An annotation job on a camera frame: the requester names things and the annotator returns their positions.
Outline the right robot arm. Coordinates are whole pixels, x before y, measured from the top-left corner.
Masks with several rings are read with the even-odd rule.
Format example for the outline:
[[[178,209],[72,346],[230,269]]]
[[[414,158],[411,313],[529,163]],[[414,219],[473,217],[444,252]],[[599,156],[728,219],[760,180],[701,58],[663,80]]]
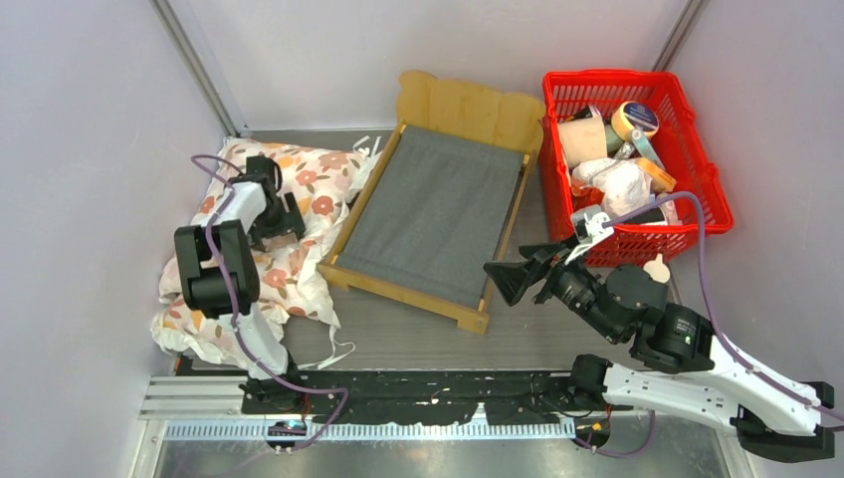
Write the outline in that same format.
[[[738,440],[748,453],[781,463],[831,459],[835,433],[821,415],[833,387],[798,381],[766,366],[717,334],[712,322],[673,303],[650,267],[622,265],[591,273],[571,241],[524,246],[518,262],[484,269],[509,305],[539,285],[536,303],[557,299],[607,342],[629,346],[636,371],[580,355],[568,395],[581,408],[644,407],[669,413]]]

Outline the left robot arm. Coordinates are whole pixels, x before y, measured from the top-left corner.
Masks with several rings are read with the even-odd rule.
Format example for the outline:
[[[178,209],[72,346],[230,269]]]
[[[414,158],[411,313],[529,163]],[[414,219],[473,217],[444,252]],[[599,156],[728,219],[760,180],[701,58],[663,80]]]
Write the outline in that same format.
[[[270,240],[301,239],[306,226],[272,159],[252,155],[235,172],[219,179],[223,195],[206,218],[174,233],[181,293],[189,309],[233,333],[248,360],[240,386],[246,397],[292,412],[304,403],[306,388],[258,304],[261,280],[252,253]]]

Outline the wooden pet bed frame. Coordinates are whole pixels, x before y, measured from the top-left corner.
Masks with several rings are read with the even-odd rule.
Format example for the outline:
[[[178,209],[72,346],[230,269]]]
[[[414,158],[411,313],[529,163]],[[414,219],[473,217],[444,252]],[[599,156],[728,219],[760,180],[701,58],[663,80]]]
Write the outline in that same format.
[[[481,334],[543,139],[543,103],[525,93],[411,70],[398,124],[319,264],[355,288]]]

